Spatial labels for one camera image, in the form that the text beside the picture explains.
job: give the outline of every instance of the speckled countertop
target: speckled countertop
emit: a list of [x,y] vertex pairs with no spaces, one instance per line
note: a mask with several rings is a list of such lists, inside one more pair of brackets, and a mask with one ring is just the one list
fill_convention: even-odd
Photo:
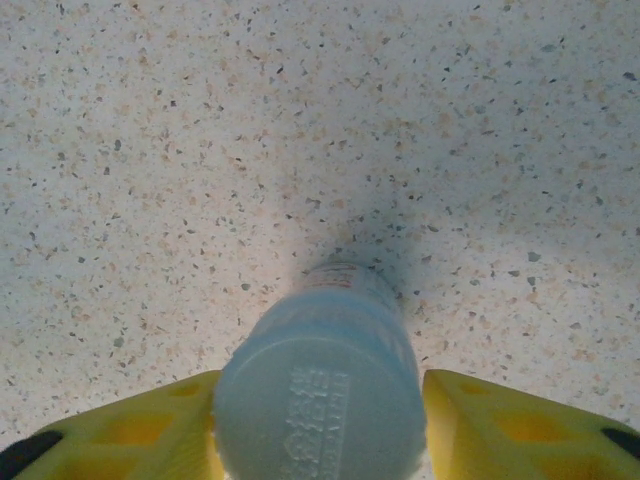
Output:
[[640,4],[388,3],[2,2],[2,446],[338,257],[423,370],[640,427]]

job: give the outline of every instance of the speckled floor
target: speckled floor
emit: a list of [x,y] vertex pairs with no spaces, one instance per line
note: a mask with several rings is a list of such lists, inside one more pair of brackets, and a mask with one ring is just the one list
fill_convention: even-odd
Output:
[[2,2],[1,446],[330,258],[422,370],[640,428],[640,4],[388,3]]

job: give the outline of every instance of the plastic bottle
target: plastic bottle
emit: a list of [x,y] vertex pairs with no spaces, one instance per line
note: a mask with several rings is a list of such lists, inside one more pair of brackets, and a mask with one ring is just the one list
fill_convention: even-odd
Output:
[[402,480],[425,447],[414,353],[366,268],[313,270],[224,368],[215,438],[234,480]]

